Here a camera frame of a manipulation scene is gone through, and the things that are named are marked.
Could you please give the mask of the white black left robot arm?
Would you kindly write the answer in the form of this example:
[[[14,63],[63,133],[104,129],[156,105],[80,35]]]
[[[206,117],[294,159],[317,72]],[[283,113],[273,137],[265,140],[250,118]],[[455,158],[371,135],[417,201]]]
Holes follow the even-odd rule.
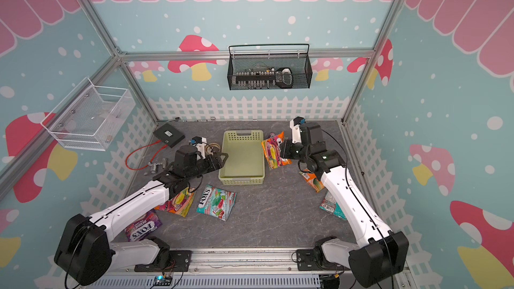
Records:
[[[180,147],[169,168],[140,190],[95,214],[70,218],[54,256],[55,264],[65,271],[66,278],[73,278],[80,286],[128,266],[166,271],[173,260],[165,242],[148,237],[115,244],[114,239],[137,219],[187,189],[192,179],[223,168],[228,158],[221,151],[205,154],[190,144]]]

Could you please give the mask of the green plastic basket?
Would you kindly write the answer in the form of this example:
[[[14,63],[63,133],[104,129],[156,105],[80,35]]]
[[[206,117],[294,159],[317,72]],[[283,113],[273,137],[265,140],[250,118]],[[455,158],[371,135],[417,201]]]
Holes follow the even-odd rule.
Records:
[[[262,185],[265,160],[261,143],[262,130],[225,131],[222,152],[228,155],[219,171],[223,185]]]

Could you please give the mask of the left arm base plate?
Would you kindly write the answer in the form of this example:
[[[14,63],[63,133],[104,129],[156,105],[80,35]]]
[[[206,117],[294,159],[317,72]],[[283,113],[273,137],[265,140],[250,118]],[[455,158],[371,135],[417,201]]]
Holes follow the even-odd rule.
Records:
[[[163,250],[150,264],[138,264],[135,272],[187,272],[191,262],[190,250]]]

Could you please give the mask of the orange Fox's fruits bag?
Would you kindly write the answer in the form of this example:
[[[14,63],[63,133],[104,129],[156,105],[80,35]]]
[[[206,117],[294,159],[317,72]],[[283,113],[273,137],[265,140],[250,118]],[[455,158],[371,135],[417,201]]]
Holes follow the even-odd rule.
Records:
[[[270,169],[277,169],[292,163],[290,159],[283,159],[281,157],[280,146],[284,140],[284,132],[281,132],[280,134],[271,133],[269,138],[261,142],[264,157]]]

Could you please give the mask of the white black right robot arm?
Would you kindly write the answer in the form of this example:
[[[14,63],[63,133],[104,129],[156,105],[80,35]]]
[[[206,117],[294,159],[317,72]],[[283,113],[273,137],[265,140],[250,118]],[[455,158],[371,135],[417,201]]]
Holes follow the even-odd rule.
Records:
[[[297,117],[290,121],[292,137],[280,145],[283,159],[305,164],[307,171],[325,186],[341,208],[355,236],[355,243],[325,238],[317,245],[318,263],[349,268],[364,288],[393,279],[403,272],[409,248],[403,232],[393,232],[358,189],[347,163],[330,150],[318,123]]]

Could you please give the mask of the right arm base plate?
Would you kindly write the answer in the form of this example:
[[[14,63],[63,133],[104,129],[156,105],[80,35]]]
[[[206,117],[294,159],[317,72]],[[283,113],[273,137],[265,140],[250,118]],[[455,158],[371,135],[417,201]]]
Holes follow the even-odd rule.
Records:
[[[341,273],[349,269],[340,264],[326,262],[314,249],[298,249],[291,255],[291,260],[297,265],[298,271],[334,271]]]

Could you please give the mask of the purple Fox's berries bag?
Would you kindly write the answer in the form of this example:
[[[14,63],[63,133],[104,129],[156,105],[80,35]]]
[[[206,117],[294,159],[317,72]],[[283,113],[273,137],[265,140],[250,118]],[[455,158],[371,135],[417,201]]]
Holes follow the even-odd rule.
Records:
[[[161,226],[162,222],[155,213],[155,210],[151,210],[127,226],[124,232],[128,241],[137,242],[145,239],[150,233]]]

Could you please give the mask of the yellow Fox's fruits bag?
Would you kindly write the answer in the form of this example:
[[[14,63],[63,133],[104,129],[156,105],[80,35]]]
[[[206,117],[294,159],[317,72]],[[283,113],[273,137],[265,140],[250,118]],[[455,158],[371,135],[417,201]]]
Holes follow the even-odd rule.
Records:
[[[168,212],[185,218],[194,202],[194,197],[195,193],[189,192],[189,189],[186,187],[173,199],[165,202],[163,205],[155,207],[155,210]]]

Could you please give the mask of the teal Fox's mint bag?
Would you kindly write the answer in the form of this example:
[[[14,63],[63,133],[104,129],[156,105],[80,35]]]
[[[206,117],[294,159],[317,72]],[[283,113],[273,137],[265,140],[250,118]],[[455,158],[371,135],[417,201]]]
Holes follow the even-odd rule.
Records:
[[[200,198],[196,212],[226,222],[235,205],[237,193],[207,185]]]

